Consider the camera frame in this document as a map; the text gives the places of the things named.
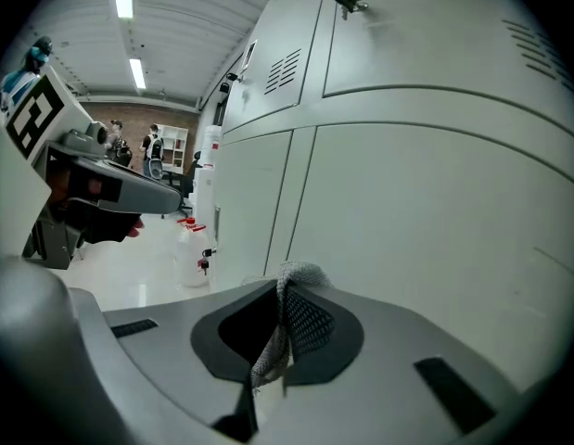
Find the white plastic bottle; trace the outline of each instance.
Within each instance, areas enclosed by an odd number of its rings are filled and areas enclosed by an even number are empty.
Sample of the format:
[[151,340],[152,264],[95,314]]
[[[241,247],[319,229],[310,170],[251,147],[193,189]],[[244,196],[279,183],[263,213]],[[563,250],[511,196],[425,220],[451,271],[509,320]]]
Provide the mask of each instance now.
[[202,251],[209,244],[206,226],[196,225],[194,218],[181,220],[180,223],[184,223],[185,228],[175,248],[174,283],[177,286],[203,286],[208,282],[208,277],[198,267],[198,261],[202,259]]

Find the white floor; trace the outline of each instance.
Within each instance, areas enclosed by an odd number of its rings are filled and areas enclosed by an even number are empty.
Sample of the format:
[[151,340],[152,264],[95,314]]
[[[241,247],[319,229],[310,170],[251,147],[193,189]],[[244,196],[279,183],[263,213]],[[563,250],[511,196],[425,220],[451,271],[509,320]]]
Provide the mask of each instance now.
[[210,293],[210,286],[190,288],[175,283],[175,240],[180,213],[143,214],[145,228],[123,242],[85,244],[66,271],[53,270],[67,286],[95,295],[102,311],[145,307]]

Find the brick wall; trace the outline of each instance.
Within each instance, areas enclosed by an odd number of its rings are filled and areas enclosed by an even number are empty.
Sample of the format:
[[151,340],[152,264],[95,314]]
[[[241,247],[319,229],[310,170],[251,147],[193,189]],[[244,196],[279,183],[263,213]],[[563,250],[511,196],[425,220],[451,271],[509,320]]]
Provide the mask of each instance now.
[[188,129],[187,144],[184,159],[184,173],[186,173],[194,156],[194,143],[198,130],[198,114],[174,110],[171,108],[157,108],[142,106],[139,104],[104,104],[83,103],[84,109],[94,121],[105,123],[111,127],[111,121],[121,121],[123,129],[121,135],[128,142],[133,156],[130,167],[142,172],[142,159],[144,154],[138,149],[142,145],[145,135],[148,135],[148,127],[151,123],[162,123]]

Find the ceiling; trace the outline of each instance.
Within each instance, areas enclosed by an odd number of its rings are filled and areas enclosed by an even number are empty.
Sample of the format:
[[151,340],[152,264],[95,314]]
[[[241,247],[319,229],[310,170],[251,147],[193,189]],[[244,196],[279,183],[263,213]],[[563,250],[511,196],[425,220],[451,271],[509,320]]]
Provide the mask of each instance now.
[[[52,38],[50,64],[82,95],[140,95],[194,105],[258,20],[266,0],[134,0],[119,19],[115,0],[42,0],[6,53],[17,68],[38,36]],[[128,62],[142,60],[138,92]]]

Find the cabinet door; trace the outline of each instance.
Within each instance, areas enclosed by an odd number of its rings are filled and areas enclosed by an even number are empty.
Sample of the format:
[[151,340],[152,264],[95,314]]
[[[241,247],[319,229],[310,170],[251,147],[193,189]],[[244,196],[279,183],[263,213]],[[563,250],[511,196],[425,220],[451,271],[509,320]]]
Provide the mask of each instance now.
[[421,313],[524,388],[574,322],[574,184],[459,133],[321,127],[289,259]]
[[299,103],[321,1],[268,2],[246,46],[243,81],[231,88],[225,132]]
[[276,133],[220,149],[215,291],[264,274],[290,138],[291,132]]
[[493,96],[574,133],[574,89],[560,57],[518,0],[364,0],[338,10],[325,95],[438,87]]

